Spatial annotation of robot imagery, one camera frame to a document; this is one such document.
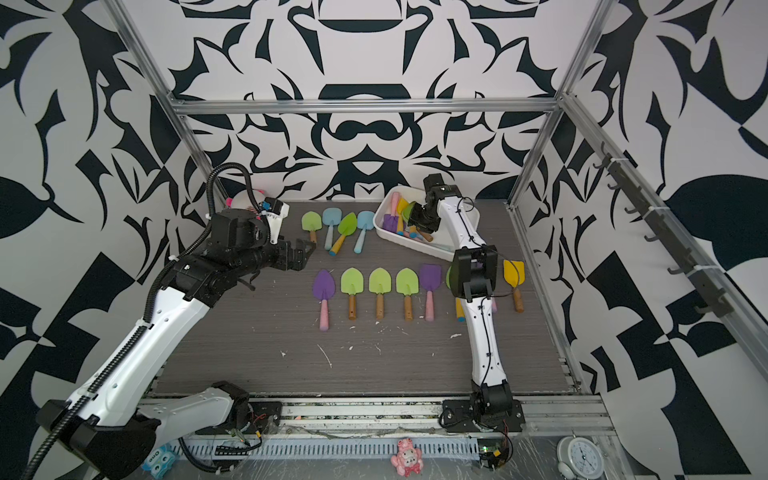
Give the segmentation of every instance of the yellow handle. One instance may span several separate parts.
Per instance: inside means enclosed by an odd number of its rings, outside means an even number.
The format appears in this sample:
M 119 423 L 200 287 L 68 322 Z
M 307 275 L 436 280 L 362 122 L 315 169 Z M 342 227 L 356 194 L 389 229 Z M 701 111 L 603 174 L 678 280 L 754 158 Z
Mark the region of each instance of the yellow handle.
M 339 249 L 341 248 L 341 244 L 344 243 L 345 238 L 346 238 L 346 235 L 342 235 L 341 237 L 339 237 L 336 243 L 333 244 L 333 247 L 331 247 L 331 251 L 330 251 L 331 255 L 336 255 L 339 252 Z

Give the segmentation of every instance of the pink handle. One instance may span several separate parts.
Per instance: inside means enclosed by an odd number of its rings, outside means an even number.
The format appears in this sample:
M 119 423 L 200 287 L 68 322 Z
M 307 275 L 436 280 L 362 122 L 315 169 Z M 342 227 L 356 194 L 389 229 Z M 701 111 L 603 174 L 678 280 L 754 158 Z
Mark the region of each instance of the pink handle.
M 397 215 L 397 203 L 400 201 L 400 194 L 395 192 L 392 194 L 392 202 L 389 205 L 389 214 L 393 217 Z
M 328 300 L 323 300 L 323 305 L 320 307 L 320 331 L 328 331 Z
M 432 301 L 432 292 L 427 292 L 427 311 L 424 313 L 427 322 L 435 319 L 435 303 Z

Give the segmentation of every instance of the black and white patterned wall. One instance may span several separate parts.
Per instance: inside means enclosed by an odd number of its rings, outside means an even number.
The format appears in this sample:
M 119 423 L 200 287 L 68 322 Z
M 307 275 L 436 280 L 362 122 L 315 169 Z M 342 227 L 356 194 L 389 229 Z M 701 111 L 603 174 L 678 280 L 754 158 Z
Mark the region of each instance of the black and white patterned wall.
M 768 3 L 620 0 L 576 92 L 768 313 Z M 768 384 L 566 118 L 521 200 L 547 294 L 637 472 L 768 473 Z
M 558 88 L 595 0 L 133 0 L 179 99 L 519 98 Z M 286 199 L 381 199 L 443 173 L 506 198 L 539 113 L 194 116 L 211 160 Z M 235 194 L 236 176 L 225 180 Z
M 204 179 L 100 3 L 0 2 L 0 478 L 203 229 Z M 81 463 L 56 445 L 38 478 Z

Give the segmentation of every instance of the purple toy shovel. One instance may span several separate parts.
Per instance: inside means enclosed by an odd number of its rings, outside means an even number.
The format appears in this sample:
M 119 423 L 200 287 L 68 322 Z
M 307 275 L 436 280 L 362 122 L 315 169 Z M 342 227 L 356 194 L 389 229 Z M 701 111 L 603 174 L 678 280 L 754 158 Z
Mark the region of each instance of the purple toy shovel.
M 328 270 L 321 270 L 312 285 L 312 294 L 323 304 L 320 307 L 320 331 L 328 331 L 328 300 L 336 293 L 336 284 Z
M 419 270 L 419 281 L 424 290 L 427 291 L 427 306 L 424 318 L 431 322 L 435 319 L 435 302 L 432 300 L 432 292 L 437 290 L 442 283 L 442 272 L 439 265 L 430 265 L 424 263 Z

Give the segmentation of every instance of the aluminum frame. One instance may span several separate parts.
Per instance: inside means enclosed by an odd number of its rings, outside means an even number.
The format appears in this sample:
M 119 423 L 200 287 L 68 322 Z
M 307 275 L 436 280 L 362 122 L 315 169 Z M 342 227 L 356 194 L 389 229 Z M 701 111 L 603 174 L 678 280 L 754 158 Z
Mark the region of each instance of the aluminum frame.
M 554 98 L 405 98 L 342 100 L 175 100 L 174 111 L 191 114 L 432 113 L 454 111 L 553 111 Z
M 526 429 L 509 435 L 616 436 L 613 422 L 600 396 L 515 396 L 525 415 Z M 283 411 L 273 439 L 312 439 L 411 436 L 501 436 L 497 432 L 447 433 L 438 424 L 443 400 L 469 400 L 468 396 L 422 397 L 252 397 L 251 402 L 282 402 Z M 139 407 L 166 402 L 144 399 Z M 194 438 L 231 439 L 228 435 L 194 435 Z
M 549 295 L 547 294 L 543 276 L 538 269 L 538 262 L 534 257 L 531 244 L 528 243 L 528 237 L 525 235 L 525 223 L 520 215 L 520 210 L 508 207 L 508 211 L 512 221 L 512 228 L 520 241 L 520 250 L 522 250 L 523 253 L 523 260 L 525 265 L 528 266 L 528 276 L 530 277 L 531 282 L 533 282 L 539 304 L 541 304 L 541 309 L 544 310 L 544 318 L 547 320 L 547 327 L 549 328 L 552 342 L 554 343 L 555 348 L 558 349 L 560 357 L 565 358 L 565 362 L 571 370 L 571 377 L 575 382 L 574 387 L 576 388 L 576 391 L 583 392 L 581 386 L 584 384 L 584 373 L 581 371 L 581 366 L 579 365 L 579 362 L 576 361 L 576 357 L 574 357 L 574 354 L 571 351 L 571 346 L 558 325 L 557 316 L 554 313 L 555 306 L 552 305 Z
M 125 44 L 125 48 L 136 59 L 139 70 L 144 74 L 144 78 L 152 88 L 154 96 L 163 109 L 165 116 L 168 117 L 170 124 L 174 127 L 174 130 L 181 141 L 187 146 L 192 161 L 200 170 L 204 178 L 207 179 L 208 175 L 210 175 L 210 172 L 213 170 L 210 159 L 197 142 L 197 137 L 189 128 L 187 122 L 174 112 L 174 108 L 171 105 L 172 94 L 165 86 L 163 77 L 152 59 L 146 44 L 142 41 L 136 25 L 134 25 L 133 20 L 131 20 L 131 16 L 128 14 L 121 0 L 101 0 L 101 4 L 104 6 L 104 10 L 107 11 L 107 15 L 118 30 L 118 35 Z M 224 190 L 223 185 L 218 179 L 216 180 L 216 187 L 217 188 L 214 189 L 216 200 L 219 201 L 220 205 L 224 205 L 224 201 L 227 198 L 227 192 Z
M 661 197 L 655 193 L 655 189 L 648 185 L 648 182 L 628 161 L 622 159 L 624 153 L 600 127 L 584 105 L 572 94 L 562 95 L 558 103 L 594 151 L 602 151 L 604 154 L 612 156 L 614 161 L 621 164 L 621 168 L 627 172 L 634 184 L 643 186 L 642 192 L 648 203 L 657 209 L 665 209 L 664 216 L 670 223 L 670 230 L 674 232 L 677 240 L 686 249 L 690 249 L 690 256 L 696 260 L 697 266 L 703 266 L 697 271 L 705 275 L 718 290 L 722 290 L 728 303 L 733 307 L 733 312 L 719 317 L 723 325 L 733 335 L 733 338 L 760 374 L 768 380 L 768 323 L 752 307 L 749 300 L 718 266 L 717 262 L 712 260 L 699 242 L 690 235 L 674 213 L 661 200 Z
M 618 0 L 598 0 L 598 4 L 594 7 L 584 34 L 581 36 L 576 53 L 574 53 L 571 63 L 568 65 L 560 88 L 558 88 L 558 92 L 554 96 L 556 99 L 559 99 L 564 93 L 571 93 L 573 91 L 576 82 L 581 76 L 581 72 L 587 67 L 590 55 L 594 53 L 595 48 L 598 46 L 611 9 L 617 3 Z M 558 108 L 555 108 L 548 115 L 544 125 L 541 126 L 536 142 L 534 142 L 533 147 L 528 152 L 528 156 L 523 161 L 523 170 L 518 175 L 518 179 L 515 181 L 515 185 L 512 187 L 512 191 L 507 198 L 507 203 L 512 205 L 512 207 L 517 206 L 523 192 L 528 188 L 528 182 L 531 181 L 534 171 L 538 168 L 538 163 L 544 155 L 547 142 L 552 139 L 552 135 L 557 129 L 561 118 L 562 109 L 558 105 Z

